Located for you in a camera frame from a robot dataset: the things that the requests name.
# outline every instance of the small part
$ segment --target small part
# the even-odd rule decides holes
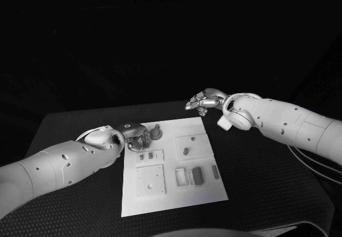
[[[213,172],[214,179],[217,179],[219,178],[219,174],[217,174],[217,168],[216,168],[214,165],[212,166],[212,172]]]
[[[150,130],[150,138],[151,140],[158,140],[161,138],[161,130],[158,129],[160,126],[158,124],[155,124],[155,127]]]
[[[184,187],[186,186],[186,178],[184,178],[184,170],[183,168],[174,170],[175,174],[175,186]]]
[[[194,186],[191,170],[187,171],[187,178],[188,178],[188,186]]]
[[[191,175],[193,175],[194,185],[203,184],[203,176],[201,176],[200,167],[196,167],[191,169]]]

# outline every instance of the table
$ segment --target table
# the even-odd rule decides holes
[[[48,114],[25,157],[99,126],[197,117],[184,104],[173,101]],[[148,237],[191,228],[251,232],[298,223],[311,223],[320,235],[327,235],[334,208],[310,170],[287,146],[256,128],[225,131],[216,125],[220,116],[222,111],[209,109],[201,121],[227,201],[121,218],[122,151],[109,167],[7,214],[0,236]]]

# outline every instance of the black background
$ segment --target black background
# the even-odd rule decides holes
[[[46,114],[187,100],[207,87],[342,119],[337,2],[48,1],[0,11],[0,165],[23,159]]]

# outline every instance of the robotic hand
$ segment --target robotic hand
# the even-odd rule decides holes
[[[0,219],[31,199],[77,183],[108,167],[125,143],[131,151],[148,148],[150,132],[141,124],[125,123],[115,129],[108,125],[98,127],[76,141],[56,144],[0,167]]]
[[[217,126],[240,130],[258,128],[261,134],[292,147],[304,149],[342,165],[342,121],[330,119],[307,109],[251,93],[226,95],[206,88],[186,103],[184,109],[222,110]]]

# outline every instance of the white paper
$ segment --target white paper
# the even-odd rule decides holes
[[[190,160],[178,159],[178,149],[183,148],[177,148],[175,138],[184,136],[196,138],[196,135],[206,134],[201,118],[194,117],[142,123],[148,131],[154,128],[155,124],[158,124],[162,132],[161,138],[157,141],[151,140],[150,147],[141,152],[152,153],[154,151],[160,152],[160,150],[162,150],[162,159],[160,162],[141,163],[137,157],[138,153],[129,151],[126,145],[124,147],[121,217],[227,200],[220,175],[219,179],[213,178],[212,165],[217,166],[213,155]],[[199,140],[200,139],[194,139],[190,142],[196,144]],[[204,146],[209,146],[207,150],[212,151],[210,144],[204,144]],[[138,182],[135,181],[137,177],[134,172],[137,172],[137,168],[139,167],[155,165],[162,165],[165,193],[158,196],[138,197],[137,190],[141,187],[137,186]],[[194,167],[200,167],[201,169],[204,182],[201,185],[188,184],[187,172]],[[186,174],[186,186],[178,187],[175,185],[174,170],[181,168]]]

